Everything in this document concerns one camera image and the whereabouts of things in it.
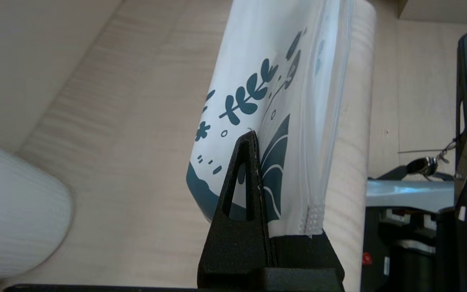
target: white plastic bag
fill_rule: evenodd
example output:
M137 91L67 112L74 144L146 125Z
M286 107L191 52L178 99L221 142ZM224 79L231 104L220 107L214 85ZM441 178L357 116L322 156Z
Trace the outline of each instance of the white plastic bag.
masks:
M350 45L350 0L235 0L187 172L215 212L237 139L253 129L270 237L321 234ZM245 216L239 172L232 218Z

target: white cylindrical object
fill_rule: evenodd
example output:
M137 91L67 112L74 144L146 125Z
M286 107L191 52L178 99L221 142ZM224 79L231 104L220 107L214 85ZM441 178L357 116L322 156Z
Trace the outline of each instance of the white cylindrical object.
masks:
M73 206L56 178L0 150L0 277L49 257L70 226Z

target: wall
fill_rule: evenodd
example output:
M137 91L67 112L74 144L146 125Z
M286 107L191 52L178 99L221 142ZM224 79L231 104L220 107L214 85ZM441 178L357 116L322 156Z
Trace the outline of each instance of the wall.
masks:
M0 146L17 150L120 0L0 0Z
M400 18L467 24L467 0L400 0Z

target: white cup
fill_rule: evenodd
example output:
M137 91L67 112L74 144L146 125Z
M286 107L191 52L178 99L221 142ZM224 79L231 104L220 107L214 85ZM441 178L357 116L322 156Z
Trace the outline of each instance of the white cup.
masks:
M58 179L0 150L0 278L49 257L72 214L69 191Z

